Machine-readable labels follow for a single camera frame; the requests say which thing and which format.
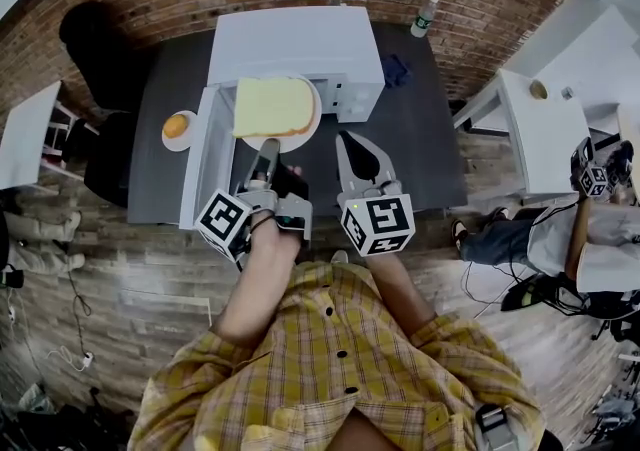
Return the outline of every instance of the wooden floor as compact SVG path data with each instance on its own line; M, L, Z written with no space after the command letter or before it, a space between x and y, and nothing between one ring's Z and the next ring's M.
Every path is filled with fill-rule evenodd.
M470 192L513 173L507 140L461 133L459 142ZM63 220L71 209L82 211L72 250L84 252L88 259L72 275L92 309L90 317L80 313L80 321L85 347L95 360L90 369L78 373L55 354L46 358L64 345L80 365L73 291L67 277L27 274L24 288L11 298L17 310L13 332L8 317L0 317L0 392L15 401L41 374L57 402L87 403L89 388L96 386L105 405L137 410L149 375L179 346L205 331L210 316L221 311L237 280L235 267L195 233L171 226L127 225L124 210L77 182L63 184L58 197L24 192L19 203L27 214L51 221ZM456 213L474 216L467 214L469 208ZM457 260L451 246L451 220L444 212L419 216L417 235L402 259L439 311L475 317L486 306L467 298L460 288L466 264ZM338 223L318 222L311 255L328 259L340 247L348 248ZM493 268L474 265L468 287L476 298L491 301L510 282ZM590 336L599 327L596 321L567 318L546 306L502 314L492 305L479 321L516 358L544 406L549 427L569 444L617 372L617 345L611 336L592 342ZM27 324L40 372L25 344Z

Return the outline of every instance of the white plate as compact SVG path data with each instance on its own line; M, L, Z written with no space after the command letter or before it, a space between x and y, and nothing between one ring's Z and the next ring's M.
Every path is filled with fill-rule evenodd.
M285 152L290 152L294 149L297 149L301 145L304 145L309 140L309 138L313 136L313 133L316 132L316 129L318 129L318 126L320 125L320 118L322 117L322 100L320 99L320 94L318 93L318 90L316 89L315 86L313 86L313 83L311 83L311 81L309 81L307 78L299 74L292 74L292 73L273 74L269 76L262 76L261 78L265 79L265 78L272 78L275 76L286 76L288 78L298 78L298 79L305 80L311 87L311 91L313 92L313 99L314 99L313 120L311 121L311 125L309 126L309 129L307 129L306 133L301 133L299 135L291 135L291 136L274 136L273 137L273 138L277 138L280 141L280 153L285 153ZM262 144L267 138L269 137L268 136L248 136L246 138L243 138L243 140L249 147L259 151L260 147L262 147Z
M180 136L177 136L176 138L169 138L165 136L164 131L162 130L160 130L160 134L162 135L162 143L167 149L172 152L180 152L191 147L191 137L193 136L193 129L195 127L196 119L198 118L198 116L192 111L179 111L177 113L174 113L173 115L184 115L185 117L187 117L187 129L185 129L184 133L182 133Z

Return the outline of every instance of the beige pants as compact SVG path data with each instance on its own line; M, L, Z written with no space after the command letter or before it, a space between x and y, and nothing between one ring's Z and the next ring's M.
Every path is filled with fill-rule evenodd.
M10 213L4 213L9 230L9 258L5 271L25 270L32 273L54 275L70 271L69 258L53 243L40 241L70 241L73 231L65 225L41 222ZM20 246L19 240L27 240L26 247Z

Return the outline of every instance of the jeans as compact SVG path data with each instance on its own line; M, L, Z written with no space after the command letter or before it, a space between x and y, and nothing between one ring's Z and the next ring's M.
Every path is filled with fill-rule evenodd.
M527 258L529 231L535 220L496 220L460 244L463 261L478 264L519 263L532 267Z

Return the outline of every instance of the forearm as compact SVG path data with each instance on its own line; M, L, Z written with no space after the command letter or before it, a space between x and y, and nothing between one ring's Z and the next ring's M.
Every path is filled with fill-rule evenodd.
M578 278L578 265L580 263L582 249L587 242L590 213L591 199L585 198L578 204L578 211L576 212L576 219L573 222L573 230L571 231L569 249L567 250L567 258L564 265L565 275L573 281Z
M433 305L420 294L396 254L369 256L366 262L382 301L407 336L435 319Z
M252 252L212 330L238 346L258 346L287 289L293 266L292 260L278 254Z

